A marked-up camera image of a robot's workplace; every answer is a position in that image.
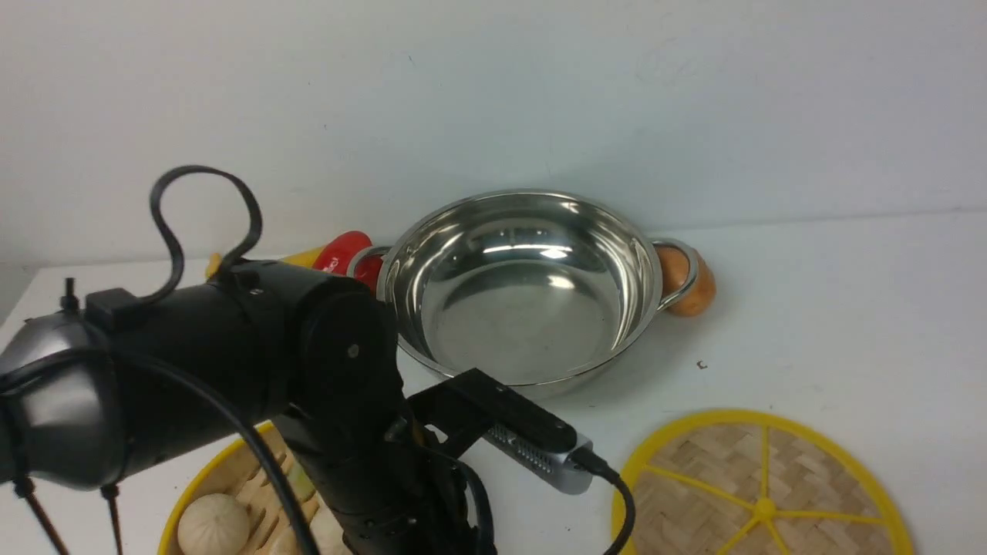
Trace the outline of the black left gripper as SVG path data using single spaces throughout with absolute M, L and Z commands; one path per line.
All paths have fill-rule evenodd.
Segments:
M 353 554 L 494 554 L 489 495 L 403 403 L 345 424 L 290 408 L 274 419 Z

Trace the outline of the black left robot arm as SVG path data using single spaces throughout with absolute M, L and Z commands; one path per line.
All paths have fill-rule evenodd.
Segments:
M 416 421 L 394 316 L 361 282 L 279 262 L 155 298 L 106 289 L 28 320 L 2 354 L 2 482 L 65 546 L 34 479 L 117 485 L 237 433 L 298 540 L 318 545 L 257 425 L 272 422 L 356 554 L 494 554 L 475 471 Z

